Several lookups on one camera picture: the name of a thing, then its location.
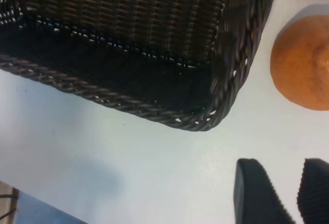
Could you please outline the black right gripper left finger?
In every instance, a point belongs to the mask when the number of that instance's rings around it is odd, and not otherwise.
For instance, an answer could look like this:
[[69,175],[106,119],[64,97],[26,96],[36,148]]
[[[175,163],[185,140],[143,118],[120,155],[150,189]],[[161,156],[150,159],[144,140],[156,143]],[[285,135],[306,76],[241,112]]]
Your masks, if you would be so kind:
[[263,166],[255,159],[236,163],[233,191],[235,223],[294,223]]

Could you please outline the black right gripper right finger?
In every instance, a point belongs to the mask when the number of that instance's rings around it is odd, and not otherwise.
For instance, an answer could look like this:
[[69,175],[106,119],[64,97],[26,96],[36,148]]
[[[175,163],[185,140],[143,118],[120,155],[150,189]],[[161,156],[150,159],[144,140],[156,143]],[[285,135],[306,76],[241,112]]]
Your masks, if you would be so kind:
[[304,223],[328,223],[328,163],[324,160],[305,160],[297,204]]

